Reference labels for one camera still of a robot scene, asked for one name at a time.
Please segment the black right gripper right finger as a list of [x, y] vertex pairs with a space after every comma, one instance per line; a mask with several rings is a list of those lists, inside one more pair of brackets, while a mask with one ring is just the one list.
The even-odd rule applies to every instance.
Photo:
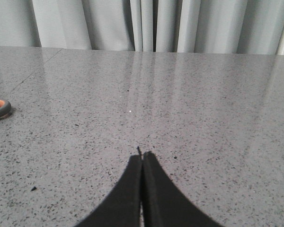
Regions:
[[173, 184], [156, 156], [143, 155], [142, 207], [146, 227], [220, 227]]

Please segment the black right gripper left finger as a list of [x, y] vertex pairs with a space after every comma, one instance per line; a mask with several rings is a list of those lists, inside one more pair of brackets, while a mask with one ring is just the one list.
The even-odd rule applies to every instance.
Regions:
[[121, 178], [101, 204], [77, 226], [139, 227], [142, 160], [131, 156]]

